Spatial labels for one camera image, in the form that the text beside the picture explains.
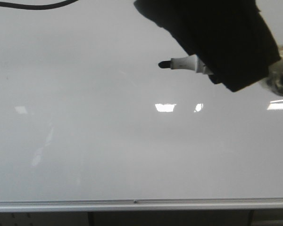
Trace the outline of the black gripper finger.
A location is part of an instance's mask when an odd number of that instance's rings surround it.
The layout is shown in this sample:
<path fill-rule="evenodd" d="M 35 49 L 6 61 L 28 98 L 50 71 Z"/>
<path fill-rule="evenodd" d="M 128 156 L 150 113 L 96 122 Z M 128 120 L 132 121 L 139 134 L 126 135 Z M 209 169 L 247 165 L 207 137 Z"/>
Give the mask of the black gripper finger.
<path fill-rule="evenodd" d="M 136 0 L 136 10 L 168 31 L 209 79 L 232 92 L 269 74 L 279 48 L 254 0 Z"/>

